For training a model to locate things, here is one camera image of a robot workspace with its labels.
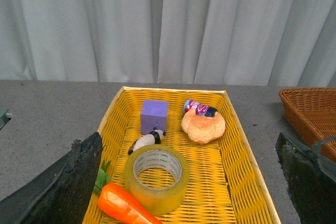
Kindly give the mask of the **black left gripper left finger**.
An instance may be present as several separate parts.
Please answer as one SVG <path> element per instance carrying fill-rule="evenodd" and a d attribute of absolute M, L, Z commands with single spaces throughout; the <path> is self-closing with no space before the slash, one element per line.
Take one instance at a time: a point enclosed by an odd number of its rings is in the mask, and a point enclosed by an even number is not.
<path fill-rule="evenodd" d="M 102 138 L 95 132 L 1 201 L 1 223 L 82 223 L 97 178 Z"/>

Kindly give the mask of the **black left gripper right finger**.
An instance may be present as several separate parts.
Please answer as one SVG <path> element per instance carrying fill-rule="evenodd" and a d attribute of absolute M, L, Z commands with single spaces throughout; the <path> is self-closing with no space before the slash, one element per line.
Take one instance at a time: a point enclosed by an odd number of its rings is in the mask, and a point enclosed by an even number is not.
<path fill-rule="evenodd" d="M 322 155 L 328 137 L 311 147 L 281 132 L 276 143 L 288 194 L 301 223 L 335 223 L 335 162 Z"/>

